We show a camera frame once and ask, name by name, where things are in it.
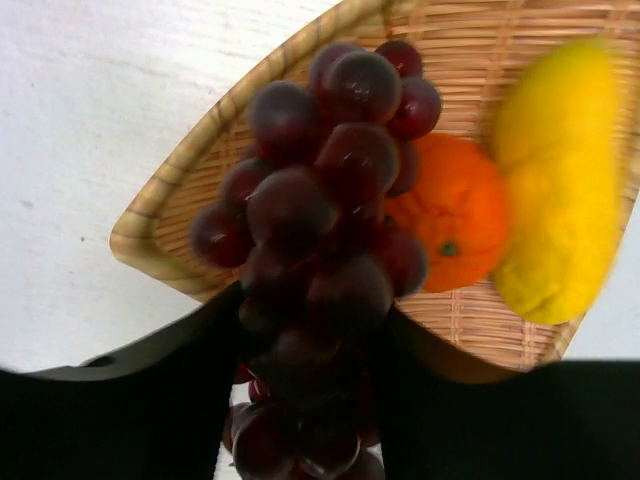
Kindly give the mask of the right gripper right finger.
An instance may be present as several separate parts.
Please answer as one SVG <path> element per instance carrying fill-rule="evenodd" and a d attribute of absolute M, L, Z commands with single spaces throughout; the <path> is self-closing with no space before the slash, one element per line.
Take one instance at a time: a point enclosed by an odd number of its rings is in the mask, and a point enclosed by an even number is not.
<path fill-rule="evenodd" d="M 379 431 L 390 479 L 635 479 L 639 365 L 509 372 L 392 309 L 379 333 Z"/>

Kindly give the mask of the orange fake mandarin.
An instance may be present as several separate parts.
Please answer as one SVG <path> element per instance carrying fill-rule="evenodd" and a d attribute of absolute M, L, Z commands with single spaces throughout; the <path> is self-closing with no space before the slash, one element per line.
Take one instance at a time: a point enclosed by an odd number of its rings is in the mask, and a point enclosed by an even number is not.
<path fill-rule="evenodd" d="M 423 289 L 441 293 L 487 277 L 510 234 L 503 176 L 479 145 L 443 133 L 413 142 L 419 170 L 412 189 L 386 201 L 386 212 L 409 229 L 428 258 Z"/>

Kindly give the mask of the purple fake grape bunch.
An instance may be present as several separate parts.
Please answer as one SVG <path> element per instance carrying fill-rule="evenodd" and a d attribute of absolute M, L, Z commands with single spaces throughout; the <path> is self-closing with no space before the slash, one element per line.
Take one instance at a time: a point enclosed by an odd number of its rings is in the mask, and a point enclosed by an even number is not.
<path fill-rule="evenodd" d="M 253 142 L 190 231 L 200 260 L 241 272 L 249 400 L 222 442 L 242 478 L 384 477 L 364 340 L 428 274 L 384 204 L 414 187 L 414 141 L 441 110 L 402 40 L 328 44 L 306 85 L 276 80 L 251 100 Z"/>

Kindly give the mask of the yellow fake lemon fruit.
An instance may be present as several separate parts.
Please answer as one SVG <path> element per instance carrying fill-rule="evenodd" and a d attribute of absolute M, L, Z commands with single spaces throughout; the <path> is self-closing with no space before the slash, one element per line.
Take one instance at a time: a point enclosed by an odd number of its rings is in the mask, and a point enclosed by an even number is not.
<path fill-rule="evenodd" d="M 600 38 L 562 45 L 528 67 L 493 118 L 513 233 L 494 274 L 505 303 L 543 325 L 584 314 L 619 239 L 616 78 Z"/>

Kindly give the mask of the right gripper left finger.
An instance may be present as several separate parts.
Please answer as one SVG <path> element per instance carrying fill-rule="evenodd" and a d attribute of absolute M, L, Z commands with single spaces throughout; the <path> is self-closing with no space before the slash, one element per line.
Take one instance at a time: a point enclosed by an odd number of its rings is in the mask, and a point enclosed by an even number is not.
<path fill-rule="evenodd" d="M 78 366 L 1 374 L 5 479 L 210 479 L 237 368 L 233 284 Z"/>

